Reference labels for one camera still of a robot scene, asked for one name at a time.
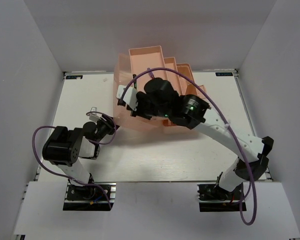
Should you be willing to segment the blue red long screwdriver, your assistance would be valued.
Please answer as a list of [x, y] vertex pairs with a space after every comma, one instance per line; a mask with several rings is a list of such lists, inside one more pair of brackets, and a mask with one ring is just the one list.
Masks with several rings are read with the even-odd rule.
[[152, 79], [154, 79], [154, 78], [155, 78], [155, 75], [154, 75], [154, 73], [151, 71], [151, 68], [148, 67], [147, 70], [149, 71], [149, 72], [148, 72], [149, 76], [150, 76]]

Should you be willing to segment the thin green precision screwdriver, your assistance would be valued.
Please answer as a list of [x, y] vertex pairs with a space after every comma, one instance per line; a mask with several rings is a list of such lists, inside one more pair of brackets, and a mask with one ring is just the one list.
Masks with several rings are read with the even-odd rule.
[[133, 82], [133, 88], [134, 88], [134, 89], [137, 89], [137, 82], [136, 82], [136, 81]]

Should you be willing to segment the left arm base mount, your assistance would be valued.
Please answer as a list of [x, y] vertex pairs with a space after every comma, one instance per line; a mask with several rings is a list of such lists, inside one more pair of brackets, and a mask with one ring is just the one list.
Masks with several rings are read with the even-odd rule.
[[104, 192], [95, 186], [67, 184], [63, 211], [108, 212], [111, 210]]

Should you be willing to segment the pink plastic toolbox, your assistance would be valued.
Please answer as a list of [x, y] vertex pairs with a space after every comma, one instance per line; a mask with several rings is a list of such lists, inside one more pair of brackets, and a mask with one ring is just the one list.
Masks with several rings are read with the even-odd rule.
[[[120, 97], [117, 95], [117, 92], [120, 86], [126, 86], [134, 78], [134, 75], [138, 75], [147, 69], [164, 67], [185, 75], [191, 81], [195, 80], [190, 64], [178, 63], [172, 56], [164, 57], [160, 45], [131, 48], [128, 54], [119, 54], [113, 77], [113, 115], [117, 125], [144, 133], [161, 131], [164, 134], [188, 134], [191, 131], [184, 126], [172, 123], [166, 117], [153, 116], [151, 119], [145, 119], [140, 116], [132, 116], [132, 111], [129, 110], [127, 105], [118, 105]], [[181, 76], [172, 72], [159, 70], [145, 74], [131, 85], [137, 92], [141, 92], [138, 96], [141, 97], [142, 104], [147, 100], [144, 86], [154, 77], [169, 81], [179, 95], [192, 94], [203, 100], [207, 99], [196, 87]]]

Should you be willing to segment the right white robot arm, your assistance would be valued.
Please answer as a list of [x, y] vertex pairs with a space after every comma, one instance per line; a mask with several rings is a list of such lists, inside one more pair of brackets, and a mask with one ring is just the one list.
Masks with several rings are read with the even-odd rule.
[[166, 117], [175, 125], [202, 133], [235, 153], [237, 159], [220, 174], [216, 183], [216, 195], [223, 200], [232, 196], [243, 181], [258, 180], [268, 167], [268, 154], [274, 144], [271, 137], [259, 138], [230, 130], [205, 100], [193, 94], [179, 95], [167, 80], [151, 79], [143, 91], [131, 87], [123, 100], [134, 117]]

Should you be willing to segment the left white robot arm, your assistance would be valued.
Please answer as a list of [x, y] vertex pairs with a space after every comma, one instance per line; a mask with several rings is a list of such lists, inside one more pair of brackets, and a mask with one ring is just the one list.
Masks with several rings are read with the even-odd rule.
[[89, 200], [95, 196], [96, 187], [92, 184], [92, 174], [80, 159], [96, 160], [103, 138], [114, 137], [118, 128], [113, 118], [105, 115], [98, 117], [96, 122], [88, 121], [73, 130], [57, 126], [43, 146], [42, 157], [61, 169], [72, 185], [80, 185], [78, 193]]

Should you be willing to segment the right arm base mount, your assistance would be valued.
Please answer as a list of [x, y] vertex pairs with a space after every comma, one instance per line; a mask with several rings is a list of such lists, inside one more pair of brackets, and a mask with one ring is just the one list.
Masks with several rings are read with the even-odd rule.
[[197, 185], [199, 211], [201, 213], [239, 212], [242, 188], [227, 192], [216, 188], [213, 183]]

